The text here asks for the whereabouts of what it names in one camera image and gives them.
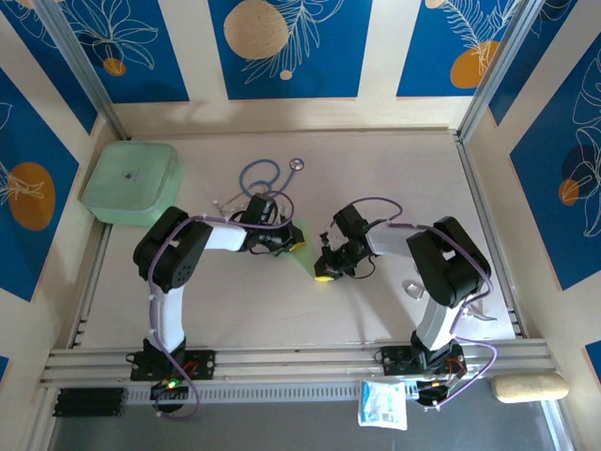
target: beige sponge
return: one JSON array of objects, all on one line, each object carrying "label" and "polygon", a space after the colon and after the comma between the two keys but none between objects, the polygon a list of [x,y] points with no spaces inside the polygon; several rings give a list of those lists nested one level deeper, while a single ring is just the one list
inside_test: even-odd
[{"label": "beige sponge", "polygon": [[519,373],[492,378],[492,391],[500,402],[553,401],[567,396],[569,386],[553,371]]}]

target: gray floor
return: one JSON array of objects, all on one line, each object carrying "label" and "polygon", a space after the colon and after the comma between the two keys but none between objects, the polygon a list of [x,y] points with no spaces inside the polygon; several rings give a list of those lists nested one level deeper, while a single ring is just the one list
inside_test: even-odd
[{"label": "gray floor", "polygon": [[120,418],[60,419],[54,451],[551,450],[539,403],[504,405],[479,381],[441,412],[408,404],[408,430],[360,428],[356,402],[213,404],[192,421],[151,407]]}]

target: orange circle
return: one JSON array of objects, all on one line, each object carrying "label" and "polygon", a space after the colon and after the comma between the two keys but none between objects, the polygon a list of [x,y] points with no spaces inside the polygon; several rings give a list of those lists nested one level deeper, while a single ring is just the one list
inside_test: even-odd
[{"label": "orange circle", "polygon": [[10,212],[21,226],[39,231],[53,219],[56,194],[53,178],[41,164],[20,163],[8,179],[13,193],[8,195]]},{"label": "orange circle", "polygon": [[578,201],[578,192],[578,184],[572,179],[566,179],[560,185],[560,200],[570,207]]},{"label": "orange circle", "polygon": [[425,7],[430,9],[440,8],[446,0],[425,0]]},{"label": "orange circle", "polygon": [[[34,9],[31,0],[15,0],[22,7],[26,7],[27,9]],[[54,0],[55,3],[64,2],[65,0]]]},{"label": "orange circle", "polygon": [[489,40],[461,54],[451,68],[451,83],[462,88],[477,87],[498,47],[497,41]]},{"label": "orange circle", "polygon": [[271,58],[290,38],[282,13],[264,0],[239,2],[225,18],[223,32],[232,52],[244,59]]},{"label": "orange circle", "polygon": [[292,80],[292,72],[290,70],[282,70],[280,72],[280,78],[285,82]]},{"label": "orange circle", "polygon": [[104,70],[114,77],[120,77],[125,73],[125,64],[123,64],[123,61],[116,58],[106,58],[102,63],[102,66],[104,67]]}]

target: bracket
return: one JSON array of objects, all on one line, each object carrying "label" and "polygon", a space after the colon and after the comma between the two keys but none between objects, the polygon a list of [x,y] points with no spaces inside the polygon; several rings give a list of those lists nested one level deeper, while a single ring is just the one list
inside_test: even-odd
[{"label": "bracket", "polygon": [[429,367],[424,367],[423,361],[416,358],[412,346],[385,346],[379,352],[381,360],[378,363],[382,365],[385,376],[447,376],[461,371],[459,365],[453,365],[448,360],[465,362],[463,350],[457,344],[453,344],[444,356]]},{"label": "bracket", "polygon": [[[171,355],[176,361],[188,369],[188,375],[193,381],[211,381],[215,372],[214,350],[186,350],[185,340]],[[169,360],[148,340],[144,340],[144,350],[128,354],[126,360],[131,363],[131,381],[163,381],[174,374]]]}]

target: white platform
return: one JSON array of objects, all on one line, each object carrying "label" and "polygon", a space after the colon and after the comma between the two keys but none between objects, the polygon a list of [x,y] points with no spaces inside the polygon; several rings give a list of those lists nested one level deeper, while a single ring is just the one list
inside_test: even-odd
[{"label": "white platform", "polygon": [[[177,205],[189,214],[215,214],[210,200],[224,202],[239,192],[239,171],[258,158],[272,158],[288,173],[301,157],[305,168],[286,192],[297,218],[309,221],[318,255],[318,234],[346,203],[383,195],[405,207],[404,222],[432,224],[453,215],[488,256],[455,142],[446,133],[303,133],[224,135],[165,141],[184,162]],[[270,179],[269,166],[250,171],[248,181]],[[360,204],[370,219],[393,208]],[[82,347],[136,348],[148,329],[146,283],[132,262],[143,228],[114,226]],[[405,280],[419,280],[405,257],[377,259],[365,280],[345,277],[319,283],[289,257],[206,251],[186,287],[184,329],[191,346],[329,345],[409,339],[425,301],[411,299]],[[471,338],[513,338],[501,292],[485,301],[485,313],[499,320],[463,320],[458,334]]]}]

